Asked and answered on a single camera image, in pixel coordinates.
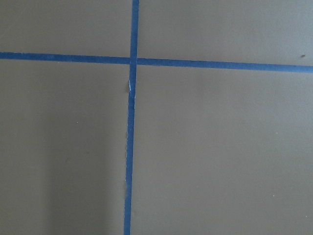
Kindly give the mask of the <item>long vertical blue tape strip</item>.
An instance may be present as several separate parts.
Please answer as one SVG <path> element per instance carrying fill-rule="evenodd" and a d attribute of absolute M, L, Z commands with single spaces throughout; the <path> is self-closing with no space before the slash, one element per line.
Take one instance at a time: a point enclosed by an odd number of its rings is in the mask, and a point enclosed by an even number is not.
<path fill-rule="evenodd" d="M 138 48 L 139 0 L 132 1 L 131 40 L 129 58 L 129 96 L 127 120 L 127 148 L 126 148 L 126 192 L 124 201 L 124 229 L 123 234 L 131 234 L 132 214 L 132 185 L 133 185 L 133 157 L 134 157 L 134 119 L 136 96 L 137 48 Z"/>

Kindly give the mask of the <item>long horizontal blue tape strip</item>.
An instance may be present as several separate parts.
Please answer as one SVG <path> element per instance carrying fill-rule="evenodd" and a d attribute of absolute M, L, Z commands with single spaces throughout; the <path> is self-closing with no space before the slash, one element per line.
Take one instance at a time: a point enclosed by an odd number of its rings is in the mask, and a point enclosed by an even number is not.
<path fill-rule="evenodd" d="M 121 64 L 121 65 L 129 65 L 131 63 L 131 58 L 129 57 L 44 54 L 44 53 L 24 53 L 24 52 L 1 52 L 0 58 L 8 60 L 56 61 L 56 62 Z M 136 58 L 135 62 L 138 65 L 143 66 L 208 68 L 208 69 L 229 69 L 229 70 L 250 70 L 250 71 L 253 70 L 281 71 L 298 73 L 313 72 L 312 66 L 301 66 L 301 65 L 279 65 L 279 64 L 194 61 L 194 60 L 152 59 L 152 58 Z"/>

